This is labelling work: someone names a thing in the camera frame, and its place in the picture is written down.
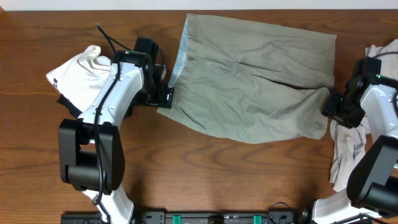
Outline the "khaki green shorts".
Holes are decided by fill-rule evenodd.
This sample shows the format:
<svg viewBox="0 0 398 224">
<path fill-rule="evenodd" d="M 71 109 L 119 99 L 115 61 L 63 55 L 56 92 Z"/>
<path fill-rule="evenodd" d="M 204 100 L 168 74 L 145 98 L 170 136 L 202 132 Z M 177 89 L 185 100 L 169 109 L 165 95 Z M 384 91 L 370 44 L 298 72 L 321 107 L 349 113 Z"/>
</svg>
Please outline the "khaki green shorts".
<svg viewBox="0 0 398 224">
<path fill-rule="evenodd" d="M 249 144 L 320 139 L 334 85 L 333 34 L 188 14 L 158 113 L 195 131 Z"/>
</svg>

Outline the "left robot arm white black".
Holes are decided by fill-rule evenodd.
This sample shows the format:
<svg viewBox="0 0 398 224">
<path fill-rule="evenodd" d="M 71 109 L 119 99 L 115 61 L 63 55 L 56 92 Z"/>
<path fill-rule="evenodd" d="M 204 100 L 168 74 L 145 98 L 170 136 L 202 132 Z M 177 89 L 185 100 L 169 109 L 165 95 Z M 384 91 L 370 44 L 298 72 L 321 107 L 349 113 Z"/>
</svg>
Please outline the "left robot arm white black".
<svg viewBox="0 0 398 224">
<path fill-rule="evenodd" d="M 61 223 L 131 223 L 134 204 L 122 180 L 124 151 L 119 133 L 135 105 L 170 108 L 174 89 L 162 81 L 157 49 L 120 50 L 109 77 L 92 105 L 77 119 L 64 119 L 58 129 L 60 176 L 83 192 L 97 213 L 66 213 Z"/>
</svg>

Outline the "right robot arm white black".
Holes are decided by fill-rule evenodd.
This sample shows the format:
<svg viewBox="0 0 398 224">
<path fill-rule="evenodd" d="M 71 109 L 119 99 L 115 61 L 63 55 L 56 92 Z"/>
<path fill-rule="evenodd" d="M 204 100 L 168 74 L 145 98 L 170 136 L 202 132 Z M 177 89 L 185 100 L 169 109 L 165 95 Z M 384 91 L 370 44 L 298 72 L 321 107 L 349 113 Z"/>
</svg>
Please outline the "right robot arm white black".
<svg viewBox="0 0 398 224">
<path fill-rule="evenodd" d="M 378 56 L 359 59 L 345 92 L 332 94 L 322 113 L 346 128 L 364 117 L 374 141 L 351 172 L 347 187 L 315 201 L 299 223 L 382 223 L 397 216 L 397 80 L 381 73 Z"/>
</svg>

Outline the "light striped crumpled shirt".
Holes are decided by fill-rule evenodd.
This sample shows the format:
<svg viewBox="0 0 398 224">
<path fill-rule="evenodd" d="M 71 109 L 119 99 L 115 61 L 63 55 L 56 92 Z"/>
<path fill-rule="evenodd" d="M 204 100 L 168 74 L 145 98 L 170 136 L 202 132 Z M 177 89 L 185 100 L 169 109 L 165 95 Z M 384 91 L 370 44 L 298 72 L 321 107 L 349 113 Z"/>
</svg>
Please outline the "light striped crumpled shirt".
<svg viewBox="0 0 398 224">
<path fill-rule="evenodd" d="M 382 55 L 381 75 L 397 79 L 397 40 L 385 47 L 371 45 L 365 49 L 365 55 L 373 57 Z M 330 182 L 333 190 L 340 192 L 346 188 L 349 175 L 365 155 L 366 135 L 370 128 L 368 118 L 364 117 L 357 128 L 346 128 L 335 120 L 330 123 L 330 135 L 334 140 L 334 155 L 330 169 Z"/>
</svg>

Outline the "white folded shirt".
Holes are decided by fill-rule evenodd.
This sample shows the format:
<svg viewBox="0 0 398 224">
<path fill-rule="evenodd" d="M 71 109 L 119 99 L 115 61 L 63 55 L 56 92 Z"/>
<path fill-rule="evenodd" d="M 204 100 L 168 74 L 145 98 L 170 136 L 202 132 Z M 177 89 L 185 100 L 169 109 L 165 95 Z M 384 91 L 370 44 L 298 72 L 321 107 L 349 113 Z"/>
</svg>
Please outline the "white folded shirt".
<svg viewBox="0 0 398 224">
<path fill-rule="evenodd" d="M 81 112 L 94 102 L 110 73 L 111 61 L 100 53 L 101 47 L 90 45 L 46 74 L 56 90 Z"/>
</svg>

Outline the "black folded garment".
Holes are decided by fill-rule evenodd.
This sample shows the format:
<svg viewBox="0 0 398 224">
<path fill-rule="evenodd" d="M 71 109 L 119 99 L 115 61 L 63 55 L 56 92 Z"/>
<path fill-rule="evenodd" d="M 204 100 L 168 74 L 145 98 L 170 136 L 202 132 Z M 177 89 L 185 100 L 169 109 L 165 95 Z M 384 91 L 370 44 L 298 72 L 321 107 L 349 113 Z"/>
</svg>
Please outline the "black folded garment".
<svg viewBox="0 0 398 224">
<path fill-rule="evenodd" d="M 60 95 L 59 99 L 57 100 L 57 103 L 66 107 L 66 109 L 69 110 L 70 114 L 74 118 L 78 118 L 79 115 L 81 114 L 81 111 L 76 106 L 74 106 L 73 103 L 71 103 L 66 97 L 64 97 L 63 94 Z"/>
</svg>

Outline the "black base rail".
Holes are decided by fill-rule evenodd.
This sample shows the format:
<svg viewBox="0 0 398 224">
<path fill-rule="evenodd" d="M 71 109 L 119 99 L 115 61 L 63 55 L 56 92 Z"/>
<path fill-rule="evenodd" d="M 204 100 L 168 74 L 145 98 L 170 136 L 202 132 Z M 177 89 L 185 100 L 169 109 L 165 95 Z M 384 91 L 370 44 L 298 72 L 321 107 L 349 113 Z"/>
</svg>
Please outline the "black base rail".
<svg viewBox="0 0 398 224">
<path fill-rule="evenodd" d="M 61 215 L 61 224 L 106 223 L 98 213 L 66 213 Z M 269 213 L 165 213 L 143 212 L 133 215 L 132 224 L 269 224 L 269 223 L 310 223 L 301 222 L 292 211 L 272 211 Z"/>
</svg>

